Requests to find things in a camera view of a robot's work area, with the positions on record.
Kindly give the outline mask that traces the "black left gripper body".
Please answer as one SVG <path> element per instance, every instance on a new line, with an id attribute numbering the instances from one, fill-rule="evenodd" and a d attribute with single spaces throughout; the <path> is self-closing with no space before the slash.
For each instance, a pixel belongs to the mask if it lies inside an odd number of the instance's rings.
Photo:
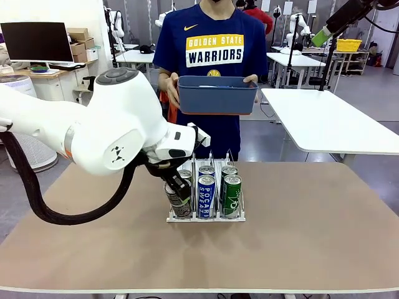
<path id="1" fill-rule="evenodd" d="M 146 168 L 152 176 L 165 180 L 166 178 L 175 175 L 177 169 L 188 160 L 189 158 L 185 157 L 163 160 L 158 163 L 146 162 Z"/>

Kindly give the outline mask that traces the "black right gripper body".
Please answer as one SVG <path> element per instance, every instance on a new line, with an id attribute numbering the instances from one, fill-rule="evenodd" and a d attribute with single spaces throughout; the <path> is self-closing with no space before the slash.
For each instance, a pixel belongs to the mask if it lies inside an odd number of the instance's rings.
<path id="1" fill-rule="evenodd" d="M 344 4 L 344 13 L 348 16 L 367 14 L 377 5 L 377 0 L 349 0 Z"/>

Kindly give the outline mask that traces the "person's right hand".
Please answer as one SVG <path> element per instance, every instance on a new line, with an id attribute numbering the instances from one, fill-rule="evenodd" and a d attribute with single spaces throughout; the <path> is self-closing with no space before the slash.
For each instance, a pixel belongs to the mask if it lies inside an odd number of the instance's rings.
<path id="1" fill-rule="evenodd" d="M 168 94 L 168 98 L 170 103 L 180 109 L 180 98 L 178 93 L 178 79 L 179 76 L 177 73 L 172 73 L 170 77 L 166 80 L 166 92 Z"/>

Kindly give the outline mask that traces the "person's left hand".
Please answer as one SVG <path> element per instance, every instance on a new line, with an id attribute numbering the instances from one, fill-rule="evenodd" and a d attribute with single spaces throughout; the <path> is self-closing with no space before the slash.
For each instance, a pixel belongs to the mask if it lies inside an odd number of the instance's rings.
<path id="1" fill-rule="evenodd" d="M 256 74 L 252 74 L 250 76 L 247 76 L 243 79 L 244 83 L 250 83 L 252 85 L 257 85 L 258 83 L 258 77 Z M 254 99 L 254 103 L 258 104 L 259 103 L 259 90 L 256 91 L 256 96 Z"/>

